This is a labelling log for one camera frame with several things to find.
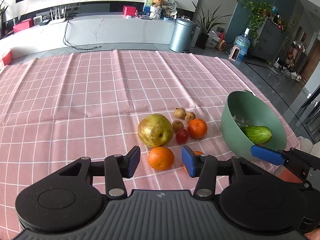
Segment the dark grey sideboard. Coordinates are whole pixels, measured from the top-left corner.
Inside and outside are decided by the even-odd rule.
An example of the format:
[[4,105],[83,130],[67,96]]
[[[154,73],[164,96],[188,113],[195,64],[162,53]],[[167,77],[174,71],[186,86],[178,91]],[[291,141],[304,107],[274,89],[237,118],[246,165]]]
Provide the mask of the dark grey sideboard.
[[250,49],[249,54],[265,61],[274,62],[283,46],[286,34],[271,20],[263,25],[258,41]]

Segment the large orange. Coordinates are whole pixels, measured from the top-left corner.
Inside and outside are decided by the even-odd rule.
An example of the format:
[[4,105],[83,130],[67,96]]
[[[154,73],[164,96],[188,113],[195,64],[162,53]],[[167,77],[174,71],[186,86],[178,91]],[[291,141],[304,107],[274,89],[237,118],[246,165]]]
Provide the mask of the large orange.
[[[194,151],[194,153],[195,153],[196,155],[202,155],[202,154],[203,154],[203,152],[200,152],[200,151]],[[183,165],[183,169],[184,169],[185,173],[188,174],[188,171],[187,171],[185,165]]]

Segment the large yellow-green pear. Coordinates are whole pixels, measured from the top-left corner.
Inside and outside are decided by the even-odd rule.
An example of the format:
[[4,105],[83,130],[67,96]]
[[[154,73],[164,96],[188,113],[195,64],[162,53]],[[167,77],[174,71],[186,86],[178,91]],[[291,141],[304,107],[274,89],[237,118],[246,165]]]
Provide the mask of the large yellow-green pear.
[[168,144],[174,135],[170,121],[161,114],[151,114],[138,125],[138,137],[149,148]]

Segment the brown longan far left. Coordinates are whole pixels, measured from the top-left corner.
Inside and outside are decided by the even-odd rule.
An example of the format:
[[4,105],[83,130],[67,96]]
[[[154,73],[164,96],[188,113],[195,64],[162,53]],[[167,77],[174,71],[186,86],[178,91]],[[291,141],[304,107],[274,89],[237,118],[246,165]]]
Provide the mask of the brown longan far left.
[[175,118],[184,120],[186,116],[186,111],[183,108],[176,108],[173,112],[173,115]]

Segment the green colander bowl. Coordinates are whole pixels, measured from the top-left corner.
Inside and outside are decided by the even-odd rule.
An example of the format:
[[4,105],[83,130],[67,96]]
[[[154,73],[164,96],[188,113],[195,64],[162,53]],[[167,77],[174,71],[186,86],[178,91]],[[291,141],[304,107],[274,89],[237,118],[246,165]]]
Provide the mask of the green colander bowl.
[[274,151],[287,146],[285,129],[274,111],[247,90],[234,91],[227,97],[221,116],[221,133],[228,148],[249,161],[260,159],[250,153],[253,142],[242,132],[241,126],[266,126],[272,132],[271,140],[264,146]]

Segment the small orange on left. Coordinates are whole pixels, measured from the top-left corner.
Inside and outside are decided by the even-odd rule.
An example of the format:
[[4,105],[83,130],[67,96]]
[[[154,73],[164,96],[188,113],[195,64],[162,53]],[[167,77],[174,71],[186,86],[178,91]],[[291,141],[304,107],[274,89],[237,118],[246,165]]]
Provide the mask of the small orange on left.
[[175,161],[173,152],[166,147],[153,148],[148,155],[148,163],[158,171],[168,170]]

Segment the red box on cabinet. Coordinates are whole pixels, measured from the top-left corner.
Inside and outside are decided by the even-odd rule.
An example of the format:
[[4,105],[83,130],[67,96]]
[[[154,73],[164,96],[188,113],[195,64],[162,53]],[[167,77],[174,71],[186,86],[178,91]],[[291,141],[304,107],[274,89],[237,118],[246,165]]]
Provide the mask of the red box on cabinet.
[[137,8],[132,5],[124,5],[123,6],[123,15],[125,17],[135,17]]

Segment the pink checkered tablecloth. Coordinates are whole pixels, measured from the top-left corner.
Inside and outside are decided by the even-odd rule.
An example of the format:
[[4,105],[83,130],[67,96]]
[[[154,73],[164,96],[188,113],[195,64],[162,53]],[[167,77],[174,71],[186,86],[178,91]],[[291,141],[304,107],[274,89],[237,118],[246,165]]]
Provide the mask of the pink checkered tablecloth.
[[102,161],[133,146],[141,159],[128,191],[193,190],[181,162],[181,146],[166,171],[148,163],[149,149],[137,135],[138,124],[153,113],[174,119],[181,107],[208,127],[192,150],[227,160],[220,122],[229,93],[249,90],[270,101],[231,63],[218,57],[165,51],[113,50],[52,56],[6,66],[1,71],[1,239],[20,231],[17,195],[80,157]]

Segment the white plastic bag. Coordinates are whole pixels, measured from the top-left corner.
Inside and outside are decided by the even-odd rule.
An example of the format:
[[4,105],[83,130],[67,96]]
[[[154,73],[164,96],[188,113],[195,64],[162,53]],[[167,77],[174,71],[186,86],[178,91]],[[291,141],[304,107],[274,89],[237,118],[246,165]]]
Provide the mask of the white plastic bag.
[[216,34],[215,31],[210,31],[210,33],[208,34],[208,39],[206,42],[206,48],[215,48],[216,45],[219,43],[220,38],[218,37],[218,35]]

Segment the green cucumber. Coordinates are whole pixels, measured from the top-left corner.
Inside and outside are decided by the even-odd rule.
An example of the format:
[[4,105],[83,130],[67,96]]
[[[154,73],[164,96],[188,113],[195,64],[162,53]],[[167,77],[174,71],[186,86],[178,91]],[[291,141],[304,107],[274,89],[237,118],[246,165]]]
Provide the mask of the green cucumber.
[[272,138],[272,131],[266,126],[244,126],[240,129],[251,142],[257,145],[266,144]]

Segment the brown longan near tomato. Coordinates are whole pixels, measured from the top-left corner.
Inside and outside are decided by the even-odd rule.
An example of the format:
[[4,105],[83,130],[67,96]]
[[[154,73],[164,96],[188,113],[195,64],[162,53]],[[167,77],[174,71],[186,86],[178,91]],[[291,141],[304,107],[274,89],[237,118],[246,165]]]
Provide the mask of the brown longan near tomato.
[[184,124],[181,121],[175,120],[172,122],[172,129],[177,133],[180,129],[184,129]]

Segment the teddy bear in pot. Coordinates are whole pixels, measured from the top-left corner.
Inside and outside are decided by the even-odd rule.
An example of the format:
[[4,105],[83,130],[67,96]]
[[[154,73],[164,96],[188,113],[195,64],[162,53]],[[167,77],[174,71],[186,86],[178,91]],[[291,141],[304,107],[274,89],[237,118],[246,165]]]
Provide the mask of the teddy bear in pot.
[[150,17],[153,20],[159,20],[161,18],[163,9],[167,9],[166,0],[152,0],[150,6]]

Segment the blue water jug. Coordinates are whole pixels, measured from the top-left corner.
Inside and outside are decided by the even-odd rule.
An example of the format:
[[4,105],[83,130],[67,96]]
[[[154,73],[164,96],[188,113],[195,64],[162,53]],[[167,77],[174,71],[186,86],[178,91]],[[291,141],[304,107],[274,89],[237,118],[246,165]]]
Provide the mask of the blue water jug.
[[250,40],[249,40],[249,32],[250,29],[246,28],[243,35],[239,35],[234,40],[234,45],[237,45],[240,48],[238,59],[242,60],[244,56],[247,54],[247,51],[250,46]]

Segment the silver trash can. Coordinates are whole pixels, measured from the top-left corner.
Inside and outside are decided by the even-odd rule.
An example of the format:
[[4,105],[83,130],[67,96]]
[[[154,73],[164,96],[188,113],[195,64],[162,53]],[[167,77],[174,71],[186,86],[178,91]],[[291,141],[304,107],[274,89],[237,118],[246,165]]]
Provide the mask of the silver trash can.
[[188,51],[193,40],[196,27],[196,23],[191,20],[177,18],[169,49],[177,53]]

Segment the potted long-leaf plant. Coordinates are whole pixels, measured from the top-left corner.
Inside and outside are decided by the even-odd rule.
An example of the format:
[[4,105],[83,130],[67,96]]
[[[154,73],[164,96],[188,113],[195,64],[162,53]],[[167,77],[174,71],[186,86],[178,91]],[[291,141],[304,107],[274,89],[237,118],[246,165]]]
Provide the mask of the potted long-leaf plant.
[[209,38],[210,31],[218,25],[225,25],[223,20],[226,17],[231,16],[231,14],[228,15],[217,15],[218,10],[220,9],[221,5],[219,5],[213,12],[210,12],[210,10],[207,11],[207,13],[204,12],[204,9],[202,5],[199,3],[196,5],[193,1],[192,4],[195,8],[195,12],[199,15],[200,19],[194,18],[194,20],[199,24],[200,27],[200,34],[197,38],[196,46],[201,49],[206,48],[206,43]]

